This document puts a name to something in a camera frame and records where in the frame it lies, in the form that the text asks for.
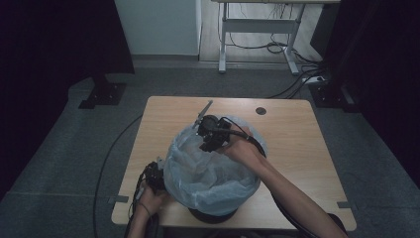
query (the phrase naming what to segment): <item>white table leg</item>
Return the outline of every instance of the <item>white table leg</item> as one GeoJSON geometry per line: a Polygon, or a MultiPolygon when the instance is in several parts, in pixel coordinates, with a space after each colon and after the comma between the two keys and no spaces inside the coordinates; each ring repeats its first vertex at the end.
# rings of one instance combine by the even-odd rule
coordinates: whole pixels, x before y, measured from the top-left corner
{"type": "Polygon", "coordinates": [[[305,6],[306,4],[302,4],[300,6],[299,12],[297,13],[297,18],[295,20],[293,32],[290,35],[290,39],[287,44],[287,47],[284,49],[284,56],[286,57],[287,63],[290,67],[290,71],[293,75],[299,74],[299,69],[297,68],[296,63],[294,62],[292,49],[293,49],[294,41],[296,40],[297,32],[299,31],[299,26],[302,21],[302,15],[303,15],[303,12],[305,11],[305,6]]]}
{"type": "Polygon", "coordinates": [[[228,4],[223,4],[223,18],[222,18],[222,42],[220,44],[219,53],[219,73],[226,72],[226,20],[227,20],[228,4]]]}

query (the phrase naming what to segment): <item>white plastic bag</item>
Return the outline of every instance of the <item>white plastic bag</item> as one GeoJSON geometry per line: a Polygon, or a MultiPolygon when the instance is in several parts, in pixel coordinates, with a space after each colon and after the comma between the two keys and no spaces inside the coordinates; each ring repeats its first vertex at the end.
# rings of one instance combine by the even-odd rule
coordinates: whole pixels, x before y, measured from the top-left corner
{"type": "MultiPolygon", "coordinates": [[[[228,118],[241,127],[248,126],[267,153],[263,138],[249,123],[228,118]]],[[[192,125],[185,127],[169,147],[163,169],[166,190],[186,207],[214,216],[229,214],[257,191],[260,180],[225,155],[200,150],[203,139],[192,125]]]]}

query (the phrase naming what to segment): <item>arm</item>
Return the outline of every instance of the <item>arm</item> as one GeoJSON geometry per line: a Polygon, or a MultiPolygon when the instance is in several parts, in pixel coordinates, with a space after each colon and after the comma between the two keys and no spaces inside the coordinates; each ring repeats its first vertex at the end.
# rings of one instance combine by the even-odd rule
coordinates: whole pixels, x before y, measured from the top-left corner
{"type": "Polygon", "coordinates": [[[151,216],[158,212],[163,201],[167,197],[167,193],[158,191],[154,194],[152,189],[144,183],[145,190],[140,197],[136,211],[133,214],[128,238],[145,237],[146,225],[151,216]]]}
{"type": "MultiPolygon", "coordinates": [[[[248,128],[243,129],[251,135],[248,128]]],[[[230,143],[220,152],[253,171],[284,209],[313,234],[322,238],[347,237],[318,204],[276,170],[254,145],[231,135],[230,143]]]]}

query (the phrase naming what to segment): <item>background desk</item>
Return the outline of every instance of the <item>background desk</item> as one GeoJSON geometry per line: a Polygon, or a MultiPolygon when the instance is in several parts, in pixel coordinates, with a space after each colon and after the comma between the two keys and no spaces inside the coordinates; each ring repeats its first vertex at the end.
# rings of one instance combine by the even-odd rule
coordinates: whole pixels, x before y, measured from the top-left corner
{"type": "Polygon", "coordinates": [[[287,47],[283,48],[284,56],[293,75],[299,74],[299,69],[294,62],[292,55],[293,45],[296,40],[300,22],[306,4],[319,3],[340,3],[340,0],[212,0],[213,2],[223,3],[222,16],[222,39],[219,54],[219,72],[226,72],[226,33],[268,33],[268,34],[289,34],[287,47]],[[290,3],[300,4],[296,19],[231,19],[229,18],[229,3],[290,3]]]}
{"type": "MultiPolygon", "coordinates": [[[[207,114],[235,115],[251,123],[266,140],[267,159],[288,179],[314,199],[327,212],[338,215],[348,230],[356,229],[347,202],[315,115],[307,101],[246,98],[151,97],[127,165],[120,196],[133,198],[139,174],[167,149],[185,126],[195,121],[197,113],[213,99],[207,114]],[[266,109],[261,116],[258,107],[266,109]]],[[[113,222],[126,224],[130,202],[117,202],[113,222]]],[[[275,206],[268,189],[259,190],[235,215],[220,224],[206,224],[194,218],[188,209],[169,200],[159,212],[160,225],[208,228],[294,229],[275,206]]]]}

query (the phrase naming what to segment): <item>gray carpet floor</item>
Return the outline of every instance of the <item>gray carpet floor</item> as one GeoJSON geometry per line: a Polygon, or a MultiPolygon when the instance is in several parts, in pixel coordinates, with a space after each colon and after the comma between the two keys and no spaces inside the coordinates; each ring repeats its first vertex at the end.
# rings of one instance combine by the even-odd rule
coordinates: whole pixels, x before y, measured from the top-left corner
{"type": "MultiPolygon", "coordinates": [[[[145,63],[135,75],[108,75],[112,82],[127,83],[122,101],[93,110],[78,109],[93,82],[87,78],[73,85],[54,127],[1,201],[0,237],[93,237],[92,206],[102,164],[120,133],[143,113],[150,96],[264,98],[295,79],[286,67],[230,66],[226,74],[219,74],[216,67],[145,63]]],[[[350,236],[420,237],[420,191],[363,115],[316,108],[306,86],[299,97],[313,105],[357,220],[358,228],[350,236]]],[[[112,201],[140,123],[136,121],[121,136],[106,162],[96,198],[99,237],[124,236],[125,227],[111,221],[112,201]]],[[[167,232],[168,237],[200,234],[199,230],[167,232]]]]}

